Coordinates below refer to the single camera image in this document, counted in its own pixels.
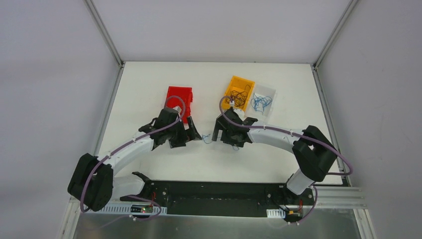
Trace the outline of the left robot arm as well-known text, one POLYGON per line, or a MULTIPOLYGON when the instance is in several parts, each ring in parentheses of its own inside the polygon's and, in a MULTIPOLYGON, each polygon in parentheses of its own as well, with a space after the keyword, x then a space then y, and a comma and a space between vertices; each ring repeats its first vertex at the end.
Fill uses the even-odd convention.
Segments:
POLYGON ((169 143, 170 148, 184 147, 193 140, 201 140, 191 117, 184 124, 180 111, 165 107, 158 117, 139 128, 138 132, 117 149, 104 155, 82 155, 69 182, 67 192, 78 199, 82 211, 101 210, 110 200, 134 195, 139 201, 147 201, 152 188, 139 172, 118 177, 117 174, 141 155, 169 143))

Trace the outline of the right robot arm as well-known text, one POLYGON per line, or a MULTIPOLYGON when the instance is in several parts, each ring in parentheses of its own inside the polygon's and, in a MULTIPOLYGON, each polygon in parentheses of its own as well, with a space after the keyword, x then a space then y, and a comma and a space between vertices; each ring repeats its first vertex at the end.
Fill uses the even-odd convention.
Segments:
POLYGON ((239 148, 245 143, 261 143, 292 153, 299 168, 282 191, 289 204, 299 201, 313 183, 323 181, 337 159, 333 145, 316 126, 291 130, 265 125, 256 118, 242 120, 234 109, 216 118, 212 140, 217 139, 239 148))

